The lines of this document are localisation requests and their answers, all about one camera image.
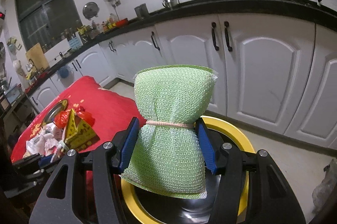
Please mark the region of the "white printed plastic bag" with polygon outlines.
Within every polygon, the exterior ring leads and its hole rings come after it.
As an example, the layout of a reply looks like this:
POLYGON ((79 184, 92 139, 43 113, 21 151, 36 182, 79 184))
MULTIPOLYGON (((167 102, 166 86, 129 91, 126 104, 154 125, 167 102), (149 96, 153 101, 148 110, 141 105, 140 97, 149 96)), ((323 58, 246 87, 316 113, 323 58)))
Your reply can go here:
POLYGON ((52 155, 62 139, 62 133, 62 129, 58 128, 54 123, 46 124, 36 136, 26 141, 26 151, 30 155, 52 155))

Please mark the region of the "yellow paper box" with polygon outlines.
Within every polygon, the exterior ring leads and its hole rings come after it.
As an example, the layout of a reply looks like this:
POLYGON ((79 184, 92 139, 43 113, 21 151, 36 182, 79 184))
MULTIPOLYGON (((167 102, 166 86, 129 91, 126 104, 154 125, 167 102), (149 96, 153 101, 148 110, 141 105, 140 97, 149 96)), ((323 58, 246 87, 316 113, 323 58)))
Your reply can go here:
POLYGON ((68 124, 65 127, 64 150, 74 149, 77 152, 84 151, 88 147, 96 144, 100 138, 94 129, 85 121, 80 120, 78 125, 74 120, 75 112, 72 112, 68 124))

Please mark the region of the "red plastic bag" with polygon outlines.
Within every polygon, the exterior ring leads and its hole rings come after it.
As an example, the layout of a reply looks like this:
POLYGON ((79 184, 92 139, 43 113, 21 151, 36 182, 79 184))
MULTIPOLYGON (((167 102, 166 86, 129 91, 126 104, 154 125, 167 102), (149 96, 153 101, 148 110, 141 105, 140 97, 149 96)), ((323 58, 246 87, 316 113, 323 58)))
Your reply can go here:
POLYGON ((95 119, 90 112, 87 112, 83 106, 77 105, 76 108, 67 109, 65 111, 60 111, 54 118, 53 123, 60 129, 64 129, 68 124, 70 115, 72 112, 74 114, 75 124, 78 125, 80 120, 85 121, 91 127, 95 124, 95 119))

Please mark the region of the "green mesh scrub sponge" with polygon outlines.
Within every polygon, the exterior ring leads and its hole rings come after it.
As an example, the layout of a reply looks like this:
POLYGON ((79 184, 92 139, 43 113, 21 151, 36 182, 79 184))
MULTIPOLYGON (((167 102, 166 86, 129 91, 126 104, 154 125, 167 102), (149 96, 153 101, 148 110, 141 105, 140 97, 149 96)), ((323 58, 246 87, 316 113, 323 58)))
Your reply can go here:
POLYGON ((162 196, 207 197, 205 160, 194 124, 208 108, 217 78, 209 67, 187 64, 136 74, 135 103, 146 123, 123 180, 162 196))

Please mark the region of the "yellow rimmed trash bin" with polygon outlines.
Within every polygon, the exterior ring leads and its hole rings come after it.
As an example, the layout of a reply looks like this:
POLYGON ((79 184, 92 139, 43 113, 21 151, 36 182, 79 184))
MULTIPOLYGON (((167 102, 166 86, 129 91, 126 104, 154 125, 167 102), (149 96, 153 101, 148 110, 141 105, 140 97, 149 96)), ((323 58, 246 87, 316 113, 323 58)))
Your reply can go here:
MULTIPOLYGON (((245 152, 255 152, 249 139, 235 125, 219 118, 202 116, 207 129, 219 135, 222 142, 231 143, 245 152)), ((182 199, 166 197, 121 180, 121 189, 126 203, 125 214, 135 223, 207 223, 222 182, 221 175, 206 170, 207 197, 182 199)))

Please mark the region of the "dark kitchen window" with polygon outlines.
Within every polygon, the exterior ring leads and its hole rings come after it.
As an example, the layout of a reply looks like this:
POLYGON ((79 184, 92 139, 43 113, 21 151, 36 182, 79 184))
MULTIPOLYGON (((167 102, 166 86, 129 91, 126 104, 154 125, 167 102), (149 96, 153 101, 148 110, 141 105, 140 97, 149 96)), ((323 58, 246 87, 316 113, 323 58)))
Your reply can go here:
POLYGON ((15 0, 15 7, 27 51, 37 43, 52 49, 81 22, 74 0, 15 0))

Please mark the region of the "round yellow metal tray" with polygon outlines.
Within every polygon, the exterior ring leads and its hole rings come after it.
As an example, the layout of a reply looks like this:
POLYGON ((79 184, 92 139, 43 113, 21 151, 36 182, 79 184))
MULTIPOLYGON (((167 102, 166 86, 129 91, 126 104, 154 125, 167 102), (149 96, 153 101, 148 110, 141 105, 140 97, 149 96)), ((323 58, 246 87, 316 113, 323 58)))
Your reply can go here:
POLYGON ((68 107, 67 99, 60 100, 58 103, 56 103, 55 106, 53 106, 51 110, 49 110, 47 115, 45 115, 42 121, 42 126, 44 127, 46 124, 52 123, 56 115, 59 114, 61 111, 65 111, 67 107, 68 107))

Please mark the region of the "red floral blanket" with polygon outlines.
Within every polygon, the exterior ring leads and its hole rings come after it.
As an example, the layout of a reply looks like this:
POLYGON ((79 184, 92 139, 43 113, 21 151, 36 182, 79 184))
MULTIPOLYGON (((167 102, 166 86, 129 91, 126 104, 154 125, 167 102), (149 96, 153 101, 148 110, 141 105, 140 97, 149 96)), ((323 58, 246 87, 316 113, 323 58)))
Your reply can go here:
POLYGON ((83 76, 52 100, 25 129, 13 148, 10 156, 12 162, 22 159, 26 152, 26 141, 40 131, 45 115, 57 102, 63 99, 68 100, 69 108, 83 107, 95 119, 93 130, 98 135, 99 141, 89 146, 85 151, 92 151, 102 143, 112 140, 117 132, 127 129, 134 117, 139 119, 140 127, 146 123, 134 100, 100 87, 93 77, 83 76))

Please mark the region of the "wooden cutting board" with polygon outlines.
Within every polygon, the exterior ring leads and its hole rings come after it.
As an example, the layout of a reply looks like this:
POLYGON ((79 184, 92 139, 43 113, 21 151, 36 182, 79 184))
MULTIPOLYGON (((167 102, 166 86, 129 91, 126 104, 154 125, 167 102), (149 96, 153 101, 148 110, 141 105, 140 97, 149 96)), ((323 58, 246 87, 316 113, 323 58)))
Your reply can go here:
POLYGON ((47 70, 50 67, 39 43, 35 44, 26 52, 26 58, 29 65, 32 66, 31 70, 33 72, 47 70))

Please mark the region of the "hanging pot lid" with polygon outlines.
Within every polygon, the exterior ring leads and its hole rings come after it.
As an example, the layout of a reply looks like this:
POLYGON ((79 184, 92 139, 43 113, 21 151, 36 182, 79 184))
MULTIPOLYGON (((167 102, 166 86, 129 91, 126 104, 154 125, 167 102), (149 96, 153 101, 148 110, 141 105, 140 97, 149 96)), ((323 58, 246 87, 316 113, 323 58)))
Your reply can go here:
POLYGON ((83 6, 82 13, 87 20, 98 16, 99 7, 96 2, 88 2, 83 6))

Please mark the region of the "red bowl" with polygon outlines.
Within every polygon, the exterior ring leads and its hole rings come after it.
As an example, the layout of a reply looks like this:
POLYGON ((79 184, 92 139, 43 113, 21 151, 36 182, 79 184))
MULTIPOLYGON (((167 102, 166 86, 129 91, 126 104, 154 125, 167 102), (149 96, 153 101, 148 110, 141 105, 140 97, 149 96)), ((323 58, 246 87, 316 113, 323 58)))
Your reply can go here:
POLYGON ((128 25, 128 19, 125 18, 125 19, 119 20, 118 22, 115 23, 115 25, 118 28, 124 27, 124 26, 128 25))

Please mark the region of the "grey metal canister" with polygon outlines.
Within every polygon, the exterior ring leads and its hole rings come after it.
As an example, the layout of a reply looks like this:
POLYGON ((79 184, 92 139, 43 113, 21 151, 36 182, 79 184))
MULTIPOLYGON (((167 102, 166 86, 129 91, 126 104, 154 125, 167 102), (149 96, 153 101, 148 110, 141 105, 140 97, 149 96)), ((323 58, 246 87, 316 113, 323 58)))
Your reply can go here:
POLYGON ((144 18, 149 17, 149 12, 148 12, 148 9, 145 3, 139 6, 136 6, 134 10, 135 10, 135 13, 138 19, 144 19, 144 18))

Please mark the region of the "steel teapot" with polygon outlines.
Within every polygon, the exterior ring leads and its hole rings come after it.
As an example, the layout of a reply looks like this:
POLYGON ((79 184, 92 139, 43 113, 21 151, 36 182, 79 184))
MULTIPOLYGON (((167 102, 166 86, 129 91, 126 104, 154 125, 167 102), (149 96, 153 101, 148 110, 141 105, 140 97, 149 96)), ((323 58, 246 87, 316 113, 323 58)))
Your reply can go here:
POLYGON ((164 8, 169 8, 171 10, 179 4, 180 4, 179 0, 162 0, 162 6, 164 8))

